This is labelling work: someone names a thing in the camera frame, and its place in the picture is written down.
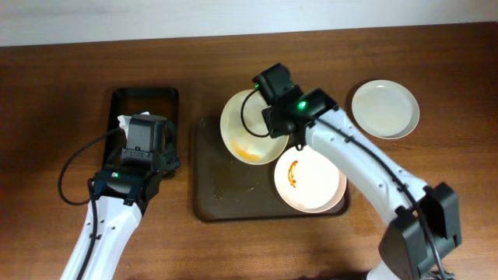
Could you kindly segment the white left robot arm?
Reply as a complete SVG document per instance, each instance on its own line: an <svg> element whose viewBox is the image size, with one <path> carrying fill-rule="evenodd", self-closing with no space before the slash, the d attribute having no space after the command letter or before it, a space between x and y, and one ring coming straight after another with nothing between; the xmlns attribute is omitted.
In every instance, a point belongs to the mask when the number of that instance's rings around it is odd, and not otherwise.
<svg viewBox="0 0 498 280"><path fill-rule="evenodd" d="M123 250L138 228L162 180L180 167L176 146L162 151L125 149L121 155L139 161L107 164L87 181L88 210L62 279L111 279Z"/></svg>

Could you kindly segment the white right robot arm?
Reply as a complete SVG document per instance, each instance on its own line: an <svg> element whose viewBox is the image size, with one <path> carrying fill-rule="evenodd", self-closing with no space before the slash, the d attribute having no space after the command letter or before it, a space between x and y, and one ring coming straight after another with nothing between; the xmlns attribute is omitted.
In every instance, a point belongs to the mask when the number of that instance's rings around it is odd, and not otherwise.
<svg viewBox="0 0 498 280"><path fill-rule="evenodd" d="M323 90L272 103L261 112L271 136L291 135L334 163L372 204L387 229L381 262L368 279L452 279L442 260L461 244L457 193L430 187L366 138Z"/></svg>

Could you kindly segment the cream plate back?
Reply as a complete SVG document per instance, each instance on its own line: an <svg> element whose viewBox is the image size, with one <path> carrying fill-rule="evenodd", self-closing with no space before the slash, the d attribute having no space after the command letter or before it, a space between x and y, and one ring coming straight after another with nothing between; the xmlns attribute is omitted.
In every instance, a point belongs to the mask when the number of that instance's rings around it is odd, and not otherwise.
<svg viewBox="0 0 498 280"><path fill-rule="evenodd" d="M420 119L419 104L399 83L378 79L362 84L352 95L351 111L368 134L383 139L403 138Z"/></svg>

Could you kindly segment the cream plate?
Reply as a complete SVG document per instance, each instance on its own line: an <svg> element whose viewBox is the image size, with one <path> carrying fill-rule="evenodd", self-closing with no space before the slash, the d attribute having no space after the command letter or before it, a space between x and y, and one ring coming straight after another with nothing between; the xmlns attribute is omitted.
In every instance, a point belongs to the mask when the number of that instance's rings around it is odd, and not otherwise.
<svg viewBox="0 0 498 280"><path fill-rule="evenodd" d="M346 176L320 153L306 146L288 149L274 169L274 184L290 207L316 214L332 209L346 191Z"/></svg>
<svg viewBox="0 0 498 280"><path fill-rule="evenodd" d="M383 139L403 138L420 119L419 104L399 83L378 79L362 84L352 95L351 111L368 134Z"/></svg>
<svg viewBox="0 0 498 280"><path fill-rule="evenodd" d="M250 165L263 165L277 159L285 150L289 137L258 138L251 135L243 126L240 109L245 98L252 92L246 89L232 96L226 103L220 117L220 132L223 143L238 160ZM244 121L255 134L268 133L261 112L268 107L257 91L245 103Z"/></svg>

